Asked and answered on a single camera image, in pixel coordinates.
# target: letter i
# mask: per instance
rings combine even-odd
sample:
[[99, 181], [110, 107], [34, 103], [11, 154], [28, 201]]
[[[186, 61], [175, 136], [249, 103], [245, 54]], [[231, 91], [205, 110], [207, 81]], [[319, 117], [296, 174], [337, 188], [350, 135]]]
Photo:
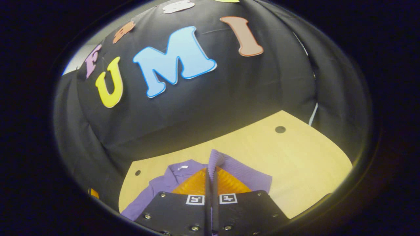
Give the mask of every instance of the letter i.
[[258, 45], [251, 30], [247, 26], [248, 21], [242, 17], [225, 16], [220, 20], [228, 24], [236, 35], [241, 47], [239, 54], [244, 57], [252, 57], [264, 52], [264, 49]]

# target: wrinkled fabric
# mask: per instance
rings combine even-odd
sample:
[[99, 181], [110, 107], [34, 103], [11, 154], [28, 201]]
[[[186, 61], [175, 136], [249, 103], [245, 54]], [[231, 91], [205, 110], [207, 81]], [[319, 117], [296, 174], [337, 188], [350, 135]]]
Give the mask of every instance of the wrinkled fabric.
[[[98, 43], [96, 68], [87, 64], [65, 74], [56, 86], [54, 134], [61, 159], [84, 191], [97, 190], [101, 201], [119, 211], [118, 198], [133, 161], [182, 150], [228, 134], [281, 110], [309, 122], [354, 163], [369, 150], [373, 134], [372, 102], [357, 64], [322, 31], [267, 0], [196, 5], [172, 14], [153, 7], [131, 20], [134, 29], [113, 44], [118, 26]], [[224, 16], [247, 19], [264, 53], [244, 57]], [[194, 79], [181, 77], [150, 99], [134, 56], [147, 47], [167, 52], [173, 32], [194, 26], [194, 33], [217, 68]], [[116, 57], [123, 79], [121, 101], [102, 104], [96, 78]]]
[[121, 214], [130, 220], [136, 220], [158, 192], [172, 192], [193, 174], [206, 167], [213, 181], [216, 166], [232, 174], [252, 191], [264, 190], [267, 193], [270, 191], [272, 176], [254, 170], [234, 158], [213, 149], [210, 154], [209, 164], [188, 160], [168, 166], [165, 174], [151, 180], [149, 186]]

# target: blue letter m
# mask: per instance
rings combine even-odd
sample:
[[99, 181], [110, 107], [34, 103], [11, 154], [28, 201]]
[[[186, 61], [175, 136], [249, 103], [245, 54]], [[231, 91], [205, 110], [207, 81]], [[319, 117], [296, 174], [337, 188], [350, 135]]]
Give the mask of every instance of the blue letter m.
[[140, 65], [147, 83], [148, 97], [156, 97], [166, 89], [165, 83], [160, 82], [155, 73], [171, 84], [178, 82], [178, 59], [183, 66], [181, 75], [186, 79], [192, 79], [216, 68], [216, 62], [209, 59], [198, 44], [195, 30], [194, 26], [189, 26], [173, 32], [169, 36], [166, 54], [147, 47], [134, 56], [133, 62]]

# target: wooden table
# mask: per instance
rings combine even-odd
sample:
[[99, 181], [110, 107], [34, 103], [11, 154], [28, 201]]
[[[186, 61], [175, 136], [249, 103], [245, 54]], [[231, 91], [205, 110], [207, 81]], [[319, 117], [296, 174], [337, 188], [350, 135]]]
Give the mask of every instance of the wooden table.
[[[284, 133], [275, 128], [283, 126]], [[134, 161], [121, 188], [119, 210], [164, 174], [168, 165], [193, 159], [208, 163], [211, 149], [230, 155], [271, 175], [269, 195], [292, 218], [333, 192], [346, 178], [352, 164], [344, 152], [320, 132], [280, 111], [216, 139], [165, 155]]]

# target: orange letter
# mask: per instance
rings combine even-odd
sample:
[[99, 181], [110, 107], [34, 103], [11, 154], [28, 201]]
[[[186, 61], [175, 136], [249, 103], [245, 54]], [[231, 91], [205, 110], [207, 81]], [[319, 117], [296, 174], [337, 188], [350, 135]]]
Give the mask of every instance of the orange letter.
[[117, 43], [125, 34], [127, 34], [130, 30], [134, 28], [136, 24], [134, 24], [134, 21], [130, 21], [127, 24], [125, 24], [120, 30], [118, 30], [114, 35], [114, 40], [112, 43]]
[[239, 0], [215, 0], [223, 3], [239, 3]]
[[264, 49], [258, 45], [251, 30], [247, 26], [248, 21], [246, 19], [237, 16], [225, 16], [220, 18], [220, 20], [228, 24], [234, 31], [241, 45], [239, 54], [244, 57], [252, 57], [264, 52]]

